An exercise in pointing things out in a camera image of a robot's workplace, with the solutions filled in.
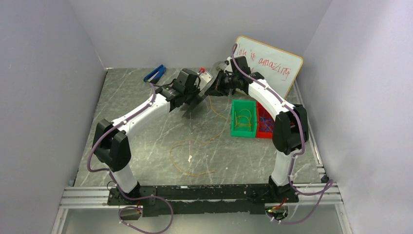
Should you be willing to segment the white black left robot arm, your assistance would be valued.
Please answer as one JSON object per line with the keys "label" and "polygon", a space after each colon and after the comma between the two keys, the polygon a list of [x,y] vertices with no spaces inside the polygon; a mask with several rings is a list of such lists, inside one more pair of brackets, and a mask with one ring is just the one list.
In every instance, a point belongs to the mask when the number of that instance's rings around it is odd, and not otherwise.
{"label": "white black left robot arm", "polygon": [[112,121],[106,119],[99,121],[88,156],[88,171],[93,173],[100,171],[92,169],[90,165],[92,156],[96,156],[105,164],[102,170],[109,173],[127,204],[141,200],[140,183],[130,168],[130,139],[156,118],[170,113],[183,104],[190,104],[211,80],[212,75],[203,69],[194,72],[184,68],[170,83],[162,85],[151,83],[152,92],[149,99],[129,113]]}

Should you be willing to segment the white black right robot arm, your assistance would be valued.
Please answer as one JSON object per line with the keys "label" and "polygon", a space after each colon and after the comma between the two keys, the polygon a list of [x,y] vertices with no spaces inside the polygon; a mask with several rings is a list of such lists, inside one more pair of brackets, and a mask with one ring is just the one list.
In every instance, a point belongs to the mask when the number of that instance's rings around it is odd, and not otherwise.
{"label": "white black right robot arm", "polygon": [[255,99],[274,121],[272,142],[276,148],[276,161],[268,180],[266,197],[298,201],[292,172],[297,157],[305,152],[308,141],[306,109],[283,99],[259,72],[251,72],[244,56],[230,58],[228,66],[221,69],[205,88],[205,95],[228,96],[237,89]]}

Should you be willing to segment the dark grey perforated spool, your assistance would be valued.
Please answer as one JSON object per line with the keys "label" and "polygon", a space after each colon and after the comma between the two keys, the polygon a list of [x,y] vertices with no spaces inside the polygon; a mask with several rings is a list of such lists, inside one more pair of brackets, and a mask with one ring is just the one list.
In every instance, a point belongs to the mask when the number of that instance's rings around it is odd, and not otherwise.
{"label": "dark grey perforated spool", "polygon": [[185,104],[184,110],[185,112],[182,115],[182,118],[190,119],[192,113],[195,113],[198,110],[198,106],[204,101],[207,97],[205,94],[206,89],[201,90],[196,96],[191,99],[189,104]]}

